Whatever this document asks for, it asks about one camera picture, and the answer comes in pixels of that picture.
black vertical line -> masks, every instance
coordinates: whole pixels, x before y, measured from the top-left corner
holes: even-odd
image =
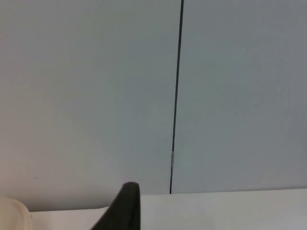
[[[181,0],[180,22],[179,22],[179,38],[178,38],[178,52],[177,52],[177,70],[176,70],[174,122],[173,122],[173,142],[172,142],[172,156],[171,156],[172,163],[171,163],[171,178],[170,178],[170,185],[169,185],[169,193],[170,194],[172,194],[173,168],[174,168],[174,164],[173,163],[174,163],[174,150],[175,150],[175,131],[176,131],[176,115],[177,115],[177,98],[178,98],[178,81],[179,81],[179,65],[180,65],[180,51],[181,51],[183,5],[184,5],[184,0]]]

black plastic object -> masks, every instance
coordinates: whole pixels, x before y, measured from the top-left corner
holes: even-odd
[[[111,206],[91,230],[140,230],[140,187],[135,182],[123,184]]]

wall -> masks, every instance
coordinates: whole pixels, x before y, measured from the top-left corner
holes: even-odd
[[[180,2],[0,3],[0,191],[31,210],[166,194]]]
[[[307,186],[306,11],[185,2],[174,193]]]

white desk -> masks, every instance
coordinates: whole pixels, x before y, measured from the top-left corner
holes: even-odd
[[[305,230],[307,189],[141,198],[142,230]],[[33,212],[34,230],[89,230],[106,208]]]

cream object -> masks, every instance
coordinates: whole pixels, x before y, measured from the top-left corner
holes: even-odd
[[[28,209],[17,200],[0,196],[0,230],[32,230]]]

